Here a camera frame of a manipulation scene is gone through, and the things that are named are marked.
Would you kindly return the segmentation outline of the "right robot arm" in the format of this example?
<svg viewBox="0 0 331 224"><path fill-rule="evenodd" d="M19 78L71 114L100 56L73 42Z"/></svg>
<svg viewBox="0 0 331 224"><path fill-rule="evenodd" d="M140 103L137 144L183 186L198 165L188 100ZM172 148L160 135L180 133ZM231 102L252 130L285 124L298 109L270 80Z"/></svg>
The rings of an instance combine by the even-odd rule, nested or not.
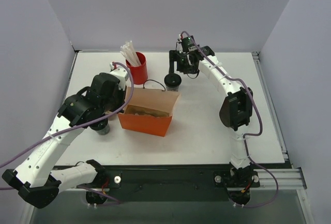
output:
<svg viewBox="0 0 331 224"><path fill-rule="evenodd" d="M194 44L193 37L179 36L176 44L181 49L169 51L169 72L164 78L167 90L177 91L182 79L175 71L198 76L203 73L217 91L223 95L224 101L219 111L221 122L228 128L231 146L231 165L236 169L229 174L229 180L236 187L242 186L248 180L243 170L250 166L245 149L244 132L252 116L252 103L248 94L238 82L230 80L229 74L217 59L215 52L208 46Z"/></svg>

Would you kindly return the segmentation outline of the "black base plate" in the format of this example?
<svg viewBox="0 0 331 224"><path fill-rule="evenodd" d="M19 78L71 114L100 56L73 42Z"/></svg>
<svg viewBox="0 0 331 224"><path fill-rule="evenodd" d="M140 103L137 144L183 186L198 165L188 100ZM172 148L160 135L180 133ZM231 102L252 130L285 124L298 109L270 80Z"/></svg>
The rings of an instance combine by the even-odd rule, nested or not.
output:
<svg viewBox="0 0 331 224"><path fill-rule="evenodd" d="M260 187L253 166L106 166L95 182L80 186L96 206L126 202L221 202L245 205Z"/></svg>

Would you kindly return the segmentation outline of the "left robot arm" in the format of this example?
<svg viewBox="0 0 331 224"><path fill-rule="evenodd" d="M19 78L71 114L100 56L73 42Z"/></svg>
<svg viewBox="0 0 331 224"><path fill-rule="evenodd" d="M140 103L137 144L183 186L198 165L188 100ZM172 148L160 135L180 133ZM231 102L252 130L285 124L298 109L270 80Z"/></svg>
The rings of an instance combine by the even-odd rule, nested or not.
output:
<svg viewBox="0 0 331 224"><path fill-rule="evenodd" d="M105 185L108 180L106 170L93 159L69 169L53 168L86 128L101 136L109 133L106 112L114 114L123 109L128 79L128 72L124 69L101 72L94 76L90 86L67 97L45 135L45 141L15 169L5 170L3 180L36 208L48 206L67 189L88 184L93 188Z"/></svg>

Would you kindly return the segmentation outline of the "red cylindrical holder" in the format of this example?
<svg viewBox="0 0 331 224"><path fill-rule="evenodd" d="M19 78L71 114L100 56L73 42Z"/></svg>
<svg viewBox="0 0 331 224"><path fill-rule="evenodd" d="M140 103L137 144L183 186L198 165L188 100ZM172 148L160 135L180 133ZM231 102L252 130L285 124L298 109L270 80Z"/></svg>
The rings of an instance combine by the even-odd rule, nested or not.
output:
<svg viewBox="0 0 331 224"><path fill-rule="evenodd" d="M146 63L145 55L143 53L136 52L136 54L138 56L141 65L138 67L132 66L127 60L126 60L126 65L132 74L134 84L142 85L148 79L147 63Z"/></svg>

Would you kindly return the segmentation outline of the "aluminium frame rail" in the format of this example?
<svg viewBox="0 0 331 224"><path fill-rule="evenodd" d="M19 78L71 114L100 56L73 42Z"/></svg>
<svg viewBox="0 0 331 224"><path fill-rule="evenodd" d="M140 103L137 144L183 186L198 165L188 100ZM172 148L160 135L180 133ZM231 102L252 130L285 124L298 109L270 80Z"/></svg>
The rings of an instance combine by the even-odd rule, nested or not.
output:
<svg viewBox="0 0 331 224"><path fill-rule="evenodd" d="M256 169L260 187L258 190L274 190L276 182L265 170ZM307 184L301 168L297 169L269 169L278 182L279 190L307 189Z"/></svg>

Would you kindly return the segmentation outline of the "black coffee cup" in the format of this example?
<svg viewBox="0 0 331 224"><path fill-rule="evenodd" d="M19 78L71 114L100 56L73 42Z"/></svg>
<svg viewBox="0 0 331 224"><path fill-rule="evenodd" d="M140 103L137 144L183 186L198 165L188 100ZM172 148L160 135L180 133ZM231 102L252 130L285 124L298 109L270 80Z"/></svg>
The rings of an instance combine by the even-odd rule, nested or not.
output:
<svg viewBox="0 0 331 224"><path fill-rule="evenodd" d="M93 123L89 127L93 131L97 132L99 135L106 135L110 132L110 126L107 118L99 122Z"/></svg>
<svg viewBox="0 0 331 224"><path fill-rule="evenodd" d="M167 91L177 92L179 89L180 83L175 84L165 84Z"/></svg>

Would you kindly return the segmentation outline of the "white wrapped straws bundle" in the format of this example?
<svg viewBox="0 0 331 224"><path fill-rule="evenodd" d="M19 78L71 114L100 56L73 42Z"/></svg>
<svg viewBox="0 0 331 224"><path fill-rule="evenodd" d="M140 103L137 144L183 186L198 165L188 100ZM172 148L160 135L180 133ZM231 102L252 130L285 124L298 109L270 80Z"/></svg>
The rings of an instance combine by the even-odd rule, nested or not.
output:
<svg viewBox="0 0 331 224"><path fill-rule="evenodd" d="M129 62L131 66L141 66L141 62L133 47L132 41L126 41L125 44L121 46L121 55Z"/></svg>

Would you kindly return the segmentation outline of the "black cup lid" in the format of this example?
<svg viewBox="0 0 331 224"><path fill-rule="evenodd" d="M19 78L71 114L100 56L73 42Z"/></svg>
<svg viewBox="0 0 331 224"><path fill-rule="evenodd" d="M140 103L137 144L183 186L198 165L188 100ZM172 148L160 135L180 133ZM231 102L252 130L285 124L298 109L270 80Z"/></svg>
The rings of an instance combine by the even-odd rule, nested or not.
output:
<svg viewBox="0 0 331 224"><path fill-rule="evenodd" d="M164 78L164 83L165 84L175 84L175 83L182 83L182 78L180 77L180 75L176 74L176 73L169 73L165 76Z"/></svg>

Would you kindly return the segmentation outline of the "orange paper bag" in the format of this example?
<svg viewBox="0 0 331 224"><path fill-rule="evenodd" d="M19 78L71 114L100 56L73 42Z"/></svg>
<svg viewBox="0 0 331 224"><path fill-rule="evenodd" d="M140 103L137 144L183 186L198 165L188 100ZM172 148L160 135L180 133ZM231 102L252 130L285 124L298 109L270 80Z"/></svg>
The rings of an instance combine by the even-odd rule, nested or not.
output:
<svg viewBox="0 0 331 224"><path fill-rule="evenodd" d="M129 101L124 112L118 114L121 127L127 130L165 137L169 129L174 107L180 93L134 87L133 95L129 97L132 88L127 88L125 99Z"/></svg>

